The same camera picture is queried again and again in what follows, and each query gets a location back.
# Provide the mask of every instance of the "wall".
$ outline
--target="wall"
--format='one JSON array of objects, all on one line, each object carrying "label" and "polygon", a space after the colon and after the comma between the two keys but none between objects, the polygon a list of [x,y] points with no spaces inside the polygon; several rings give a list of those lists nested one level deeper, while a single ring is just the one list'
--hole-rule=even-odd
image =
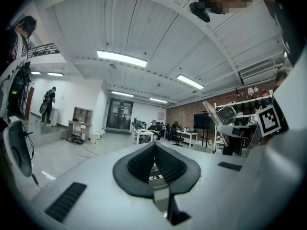
[{"label": "wall", "polygon": [[53,86],[57,88],[56,102],[53,107],[59,110],[58,124],[68,126],[72,119],[75,107],[93,110],[92,127],[90,132],[101,129],[105,114],[107,93],[102,89],[101,80],[84,80],[78,77],[68,79],[34,78],[31,87],[34,95],[31,103],[31,112],[40,115],[39,108],[47,90]]},{"label": "wall", "polygon": [[[163,120],[158,120],[158,113],[160,113],[160,112],[164,113],[164,119]],[[166,109],[163,108],[163,107],[159,107],[159,106],[134,102],[132,114],[131,114],[131,121],[132,122],[133,122],[135,117],[137,118],[137,120],[144,121],[147,124],[147,127],[152,120],[156,120],[157,122],[164,122],[165,123]]]},{"label": "wall", "polygon": [[[269,93],[269,90],[273,90],[275,85],[276,83],[273,80],[270,82],[259,84],[258,87],[260,91],[265,89]],[[247,93],[247,88],[244,88],[238,91],[240,93],[241,92]],[[166,110],[166,122],[169,124],[173,124],[174,121],[178,121],[178,125],[180,127],[193,127],[194,115],[201,114],[203,113],[202,111],[205,110],[205,107],[202,104],[202,102],[205,100],[208,101],[213,107],[214,107],[214,103],[216,103],[217,105],[223,105],[223,104],[228,104],[232,101],[238,102],[236,91],[233,91],[233,92],[217,95],[215,97],[211,97],[208,99],[204,99],[198,102],[193,102],[193,103],[189,103],[185,105],[171,107]],[[239,96],[239,101],[245,101],[245,100],[246,100],[246,95]],[[197,132],[201,134],[199,137],[202,137],[202,131],[198,130]],[[209,136],[212,137],[212,135],[214,136],[214,131],[209,131]]]}]

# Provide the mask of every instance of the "black monitor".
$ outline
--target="black monitor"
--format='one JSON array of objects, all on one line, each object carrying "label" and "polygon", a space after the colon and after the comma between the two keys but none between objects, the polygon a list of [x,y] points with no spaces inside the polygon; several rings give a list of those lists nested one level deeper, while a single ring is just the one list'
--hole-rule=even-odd
[{"label": "black monitor", "polygon": [[209,114],[195,114],[194,128],[215,130],[215,124]]}]

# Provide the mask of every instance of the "white wall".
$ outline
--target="white wall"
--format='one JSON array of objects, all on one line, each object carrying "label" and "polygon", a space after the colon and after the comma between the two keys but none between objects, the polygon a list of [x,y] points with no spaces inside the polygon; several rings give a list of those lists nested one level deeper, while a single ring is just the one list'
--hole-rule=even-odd
[{"label": "white wall", "polygon": [[[158,113],[163,112],[164,113],[164,119],[158,120]],[[134,118],[137,118],[137,120],[144,121],[148,125],[150,125],[150,122],[152,120],[156,120],[157,122],[164,122],[166,118],[166,108],[154,106],[154,105],[148,105],[148,104],[142,104],[139,102],[133,103],[133,109],[132,109],[132,115],[131,115],[131,121],[133,122]]]},{"label": "white wall", "polygon": [[105,114],[107,92],[102,89],[102,80],[83,80],[79,77],[68,79],[40,78],[33,79],[34,95],[31,112],[40,115],[39,108],[47,90],[53,86],[57,88],[56,102],[53,107],[59,110],[58,124],[68,126],[75,107],[93,110],[92,128],[90,132],[101,129]]}]

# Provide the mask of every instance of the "white desk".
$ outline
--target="white desk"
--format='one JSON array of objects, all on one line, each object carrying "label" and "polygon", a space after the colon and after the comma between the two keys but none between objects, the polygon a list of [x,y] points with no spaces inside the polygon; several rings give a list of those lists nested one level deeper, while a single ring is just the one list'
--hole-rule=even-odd
[{"label": "white desk", "polygon": [[189,132],[184,132],[184,131],[179,131],[179,130],[177,130],[177,133],[190,136],[189,149],[191,149],[192,136],[196,136],[196,142],[198,140],[197,133],[189,133]]},{"label": "white desk", "polygon": [[136,144],[137,145],[139,144],[140,136],[151,136],[150,137],[150,142],[152,142],[153,138],[154,138],[153,132],[150,132],[149,130],[146,130],[146,129],[138,129],[138,130],[136,130],[135,127],[132,127],[132,135],[131,135],[131,137],[135,136],[135,134],[137,135],[137,139],[136,139]]}]

